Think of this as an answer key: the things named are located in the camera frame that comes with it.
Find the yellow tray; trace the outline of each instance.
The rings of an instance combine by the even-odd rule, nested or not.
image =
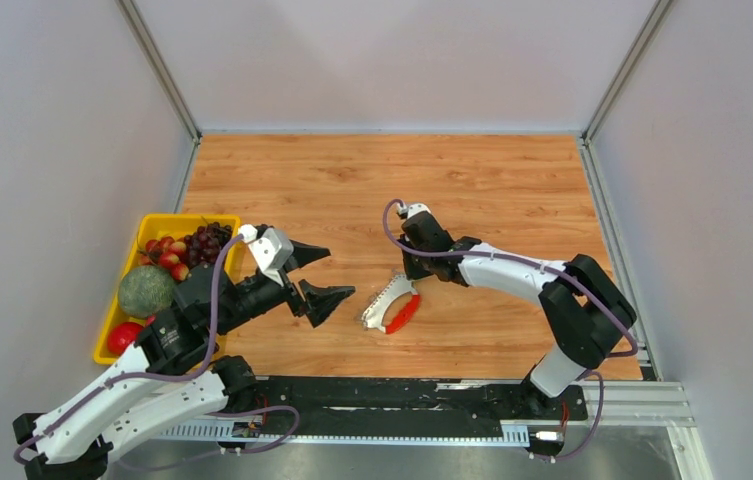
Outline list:
[[[120,278],[122,279],[129,273],[129,270],[138,265],[138,261],[140,260],[138,250],[143,249],[148,240],[152,238],[159,239],[166,235],[179,238],[192,234],[196,231],[196,227],[200,225],[207,225],[212,222],[220,222],[220,225],[231,225],[235,233],[237,233],[238,228],[241,226],[241,219],[237,215],[151,213],[143,217],[143,220],[140,222],[140,228],[138,228],[137,237],[132,242],[129,256],[126,259],[126,264],[123,267],[123,273]],[[240,280],[239,275],[244,250],[243,243],[232,247],[226,258],[226,263],[223,265],[223,269],[235,283]],[[111,330],[123,322],[136,322],[143,325],[145,320],[129,317],[120,310],[120,306],[117,304],[117,292],[115,289],[114,298],[111,300],[111,306],[108,309],[102,331],[99,332],[99,340],[97,340],[96,348],[93,351],[94,362],[100,365],[111,365],[117,360],[117,356],[108,351],[106,341]],[[215,358],[224,354],[226,342],[222,341],[221,338],[217,337],[217,344],[220,346],[220,350],[215,354]]]

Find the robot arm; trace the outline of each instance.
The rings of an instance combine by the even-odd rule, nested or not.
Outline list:
[[[564,276],[578,279],[626,329],[636,321],[635,310],[591,257],[548,261],[505,252],[478,238],[453,240],[421,203],[399,205],[397,213],[404,220],[402,245],[421,253],[451,252],[424,256],[403,251],[410,280],[435,275],[465,287],[493,288],[543,308],[556,343],[524,380],[530,396],[541,401],[557,397],[586,370],[597,368],[622,338],[594,303],[579,302],[580,292]]]
[[[242,357],[222,357],[181,388],[138,402],[167,383],[166,376],[186,374],[202,363],[215,333],[226,334],[283,303],[317,327],[355,292],[305,280],[297,289],[288,279],[288,272],[329,256],[328,249],[291,241],[264,225],[244,225],[238,233],[258,269],[237,284],[221,276],[217,332],[209,331],[213,269],[199,266],[176,287],[174,305],[156,314],[108,370],[59,408],[14,421],[18,445],[38,452],[25,461],[27,478],[96,479],[109,463],[167,428],[225,407],[252,406],[255,375]],[[129,378],[115,381],[123,376]],[[66,418],[55,428],[61,417]]]

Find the wooden surface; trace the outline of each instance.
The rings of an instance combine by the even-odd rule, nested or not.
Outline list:
[[[227,353],[260,375],[523,378],[553,339],[540,308],[518,298],[430,277],[418,282],[421,307],[398,333],[365,331],[354,319],[402,269],[381,228],[393,198],[426,203],[454,238],[545,259],[584,253],[610,271],[571,137],[209,135],[184,211],[235,213],[329,247],[331,257],[291,278],[357,289],[317,329],[276,308],[231,332]],[[391,222],[400,232],[395,215]],[[246,257],[242,273],[251,274]],[[641,378],[632,357],[601,371]]]

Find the white wall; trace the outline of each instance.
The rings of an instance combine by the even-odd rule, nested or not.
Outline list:
[[[654,0],[140,0],[206,130],[580,130]]]
[[[91,360],[141,216],[174,206],[190,144],[113,1],[0,1],[0,479],[11,421]]]
[[[753,478],[753,2],[679,1],[596,143],[651,344]]]

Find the green melon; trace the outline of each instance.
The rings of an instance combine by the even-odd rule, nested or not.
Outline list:
[[[154,265],[133,268],[117,289],[117,303],[128,316],[146,318],[173,303],[176,281],[170,272]]]

